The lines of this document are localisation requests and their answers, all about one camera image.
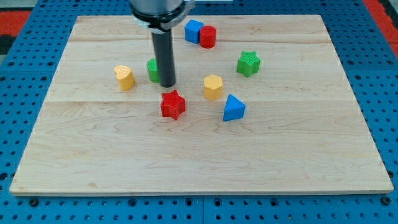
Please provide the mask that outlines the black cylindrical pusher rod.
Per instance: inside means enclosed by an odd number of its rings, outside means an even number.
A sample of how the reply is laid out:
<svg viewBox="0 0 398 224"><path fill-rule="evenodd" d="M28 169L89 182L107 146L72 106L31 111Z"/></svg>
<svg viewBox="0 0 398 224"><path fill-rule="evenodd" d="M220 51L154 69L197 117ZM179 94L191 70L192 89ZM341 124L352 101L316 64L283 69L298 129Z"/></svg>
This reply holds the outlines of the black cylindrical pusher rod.
<svg viewBox="0 0 398 224"><path fill-rule="evenodd" d="M170 88L176 83L172 30L161 34L152 33L152 43L157 62L159 83L164 88Z"/></svg>

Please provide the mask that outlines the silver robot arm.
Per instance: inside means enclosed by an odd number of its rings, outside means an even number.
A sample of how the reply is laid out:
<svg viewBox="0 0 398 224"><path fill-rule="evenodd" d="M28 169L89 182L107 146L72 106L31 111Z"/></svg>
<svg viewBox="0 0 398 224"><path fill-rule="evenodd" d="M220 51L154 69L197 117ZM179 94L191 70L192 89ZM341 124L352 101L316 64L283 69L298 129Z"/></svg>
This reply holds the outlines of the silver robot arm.
<svg viewBox="0 0 398 224"><path fill-rule="evenodd" d="M176 83L172 29L195 7L194 0L130 0L131 13L152 33L159 83L170 88Z"/></svg>

